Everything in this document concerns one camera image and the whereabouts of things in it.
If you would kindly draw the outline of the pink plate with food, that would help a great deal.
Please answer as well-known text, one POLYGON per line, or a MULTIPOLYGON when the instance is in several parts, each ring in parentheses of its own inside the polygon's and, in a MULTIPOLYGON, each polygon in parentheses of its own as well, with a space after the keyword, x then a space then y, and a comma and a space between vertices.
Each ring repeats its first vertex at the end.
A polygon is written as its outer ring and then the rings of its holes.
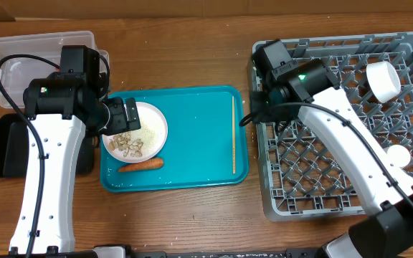
POLYGON ((168 123, 154 105, 136 102, 141 128, 116 135, 103 135, 106 151, 125 163, 140 163, 155 157, 168 137, 168 123))

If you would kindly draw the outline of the pale green bowl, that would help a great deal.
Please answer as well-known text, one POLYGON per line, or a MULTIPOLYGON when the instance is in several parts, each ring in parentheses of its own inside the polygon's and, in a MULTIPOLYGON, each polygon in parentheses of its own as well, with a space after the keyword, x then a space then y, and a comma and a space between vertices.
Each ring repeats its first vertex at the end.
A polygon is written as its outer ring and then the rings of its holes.
POLYGON ((385 148, 384 151, 393 164, 400 168, 406 167, 411 161, 410 152, 402 145, 391 145, 385 148))

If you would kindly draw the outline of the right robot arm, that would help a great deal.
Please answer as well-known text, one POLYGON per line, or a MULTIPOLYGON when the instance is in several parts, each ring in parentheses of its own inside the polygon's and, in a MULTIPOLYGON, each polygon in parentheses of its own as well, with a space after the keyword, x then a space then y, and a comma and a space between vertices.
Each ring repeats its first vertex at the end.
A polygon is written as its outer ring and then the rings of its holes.
POLYGON ((299 64, 279 40, 255 47, 263 89, 251 93, 241 123, 300 120, 352 183, 366 220, 320 247, 317 257, 398 257, 413 247, 413 178, 374 139, 340 80, 320 59, 299 64))

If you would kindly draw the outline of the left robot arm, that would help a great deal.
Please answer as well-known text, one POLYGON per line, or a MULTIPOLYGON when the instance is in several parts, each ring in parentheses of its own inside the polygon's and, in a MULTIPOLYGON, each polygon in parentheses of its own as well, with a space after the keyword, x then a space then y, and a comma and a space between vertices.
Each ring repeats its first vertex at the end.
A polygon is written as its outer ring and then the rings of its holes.
MULTIPOLYGON (((18 55, 0 60, 2 65, 18 55)), ((20 109, 1 83, 0 92, 28 133, 28 161, 19 220, 8 257, 127 257, 124 244, 75 251, 72 201, 80 147, 86 137, 141 128, 133 98, 108 97, 108 62, 85 45, 65 45, 55 72, 34 79, 20 109)))

